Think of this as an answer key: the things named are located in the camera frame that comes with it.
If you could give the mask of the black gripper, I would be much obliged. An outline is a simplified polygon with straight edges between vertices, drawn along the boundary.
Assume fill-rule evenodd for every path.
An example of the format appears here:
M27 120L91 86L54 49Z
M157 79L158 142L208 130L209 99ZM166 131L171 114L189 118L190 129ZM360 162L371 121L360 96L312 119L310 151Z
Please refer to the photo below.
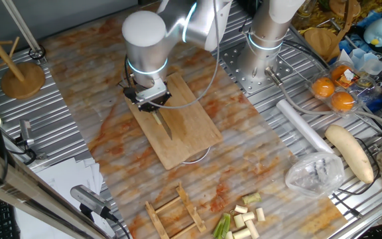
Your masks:
M152 112L152 106L154 111L157 112L160 109L160 106L165 105L168 99L171 97L171 94L166 92L163 95L151 100L150 102L140 102L138 101L137 91L134 88L126 87L123 89L123 93L126 98L130 99L133 104L137 105L141 112L148 113Z

